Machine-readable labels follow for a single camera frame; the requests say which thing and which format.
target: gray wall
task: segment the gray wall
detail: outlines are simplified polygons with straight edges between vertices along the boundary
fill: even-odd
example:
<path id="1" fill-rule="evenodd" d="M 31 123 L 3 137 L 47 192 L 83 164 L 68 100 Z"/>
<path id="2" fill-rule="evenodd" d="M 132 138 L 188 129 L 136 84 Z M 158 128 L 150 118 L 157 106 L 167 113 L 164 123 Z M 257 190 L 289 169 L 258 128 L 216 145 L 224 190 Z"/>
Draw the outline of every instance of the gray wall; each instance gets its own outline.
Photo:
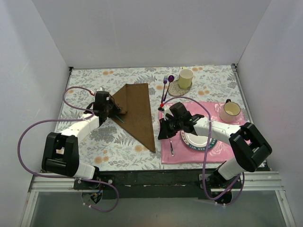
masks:
<path id="1" fill-rule="evenodd" d="M 18 162 L 21 133 L 57 118 L 68 67 L 31 0 L 0 0 L 0 226 L 18 226 L 32 175 Z M 22 157 L 39 171 L 46 135 L 40 125 L 22 143 Z"/>
<path id="2" fill-rule="evenodd" d="M 68 66 L 237 63 L 270 0 L 33 0 Z"/>
<path id="3" fill-rule="evenodd" d="M 303 0 L 271 1 L 238 67 L 253 120 L 273 148 L 269 164 L 303 226 Z"/>

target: pink cloth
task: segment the pink cloth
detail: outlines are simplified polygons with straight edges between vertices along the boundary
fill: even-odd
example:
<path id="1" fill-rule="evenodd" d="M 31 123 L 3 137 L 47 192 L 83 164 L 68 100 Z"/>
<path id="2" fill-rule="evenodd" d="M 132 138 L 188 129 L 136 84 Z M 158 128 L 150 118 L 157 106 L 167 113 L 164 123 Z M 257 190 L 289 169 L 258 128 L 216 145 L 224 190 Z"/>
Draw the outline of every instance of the pink cloth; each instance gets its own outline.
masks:
<path id="1" fill-rule="evenodd" d="M 223 122 L 219 116 L 221 109 L 225 103 L 215 102 L 200 102 L 211 114 L 212 120 Z M 192 115 L 203 114 L 207 116 L 204 109 L 198 106 L 195 102 L 183 103 L 187 110 Z M 159 112 L 159 119 L 163 117 L 163 113 Z M 238 115 L 237 119 L 229 124 L 243 125 L 245 123 L 243 112 Z M 161 140 L 161 155 L 163 164 L 178 164 L 178 163 L 203 163 L 204 152 L 193 150 L 185 145 L 180 132 L 171 138 L 175 155 L 171 155 L 169 139 Z M 207 163 L 221 163 L 234 157 L 231 146 L 217 141 L 217 144 L 208 151 Z"/>

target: mug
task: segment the mug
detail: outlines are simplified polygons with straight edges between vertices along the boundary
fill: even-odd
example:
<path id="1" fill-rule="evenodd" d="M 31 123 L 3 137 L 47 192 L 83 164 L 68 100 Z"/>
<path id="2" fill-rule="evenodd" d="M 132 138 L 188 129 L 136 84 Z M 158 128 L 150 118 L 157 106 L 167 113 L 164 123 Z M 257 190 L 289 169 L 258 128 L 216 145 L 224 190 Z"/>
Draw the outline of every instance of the mug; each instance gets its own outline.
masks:
<path id="1" fill-rule="evenodd" d="M 240 114 L 240 112 L 241 108 L 239 105 L 232 102 L 230 99 L 227 99 L 220 112 L 220 118 L 222 121 L 230 123 L 236 120 L 236 117 Z"/>
<path id="2" fill-rule="evenodd" d="M 193 80 L 194 72 L 190 69 L 181 69 L 179 71 L 179 87 L 181 89 L 186 89 L 190 86 Z"/>

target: white plate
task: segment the white plate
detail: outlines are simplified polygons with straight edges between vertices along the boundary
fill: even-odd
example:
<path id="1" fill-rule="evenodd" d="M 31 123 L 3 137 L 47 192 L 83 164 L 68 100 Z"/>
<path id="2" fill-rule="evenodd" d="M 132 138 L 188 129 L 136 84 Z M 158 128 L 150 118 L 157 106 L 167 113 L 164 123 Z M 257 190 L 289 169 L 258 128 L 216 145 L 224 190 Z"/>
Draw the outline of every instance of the white plate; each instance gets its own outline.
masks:
<path id="1" fill-rule="evenodd" d="M 194 150 L 206 150 L 206 144 L 207 144 L 207 136 L 196 136 L 187 132 L 181 131 L 181 138 L 184 141 L 184 143 L 194 149 Z M 216 139 L 211 138 L 209 142 L 208 150 L 213 148 L 217 143 Z"/>

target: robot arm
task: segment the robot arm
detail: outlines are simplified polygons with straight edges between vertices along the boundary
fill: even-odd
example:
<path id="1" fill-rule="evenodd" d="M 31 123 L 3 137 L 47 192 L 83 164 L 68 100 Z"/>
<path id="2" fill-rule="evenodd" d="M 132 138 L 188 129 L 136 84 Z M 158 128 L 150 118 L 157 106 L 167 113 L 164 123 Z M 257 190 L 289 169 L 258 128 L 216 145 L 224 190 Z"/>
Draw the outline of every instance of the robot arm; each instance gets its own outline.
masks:
<path id="1" fill-rule="evenodd" d="M 48 134 L 42 160 L 43 170 L 69 177 L 95 178 L 98 168 L 79 161 L 78 145 L 94 129 L 100 127 L 107 117 L 116 116 L 121 109 L 106 91 L 97 91 L 95 101 L 87 109 L 91 106 L 95 114 L 93 117 L 76 122 L 60 133 Z M 84 112 L 82 118 L 90 115 L 91 113 Z"/>
<path id="2" fill-rule="evenodd" d="M 192 116 L 182 103 L 172 105 L 169 110 L 166 107 L 159 110 L 165 114 L 160 119 L 159 140 L 171 138 L 179 130 L 208 136 L 209 120 L 200 114 Z M 250 122 L 238 126 L 213 121 L 212 138 L 229 144 L 235 157 L 224 162 L 208 177 L 210 186 L 222 186 L 243 171 L 254 172 L 272 152 L 262 134 Z"/>

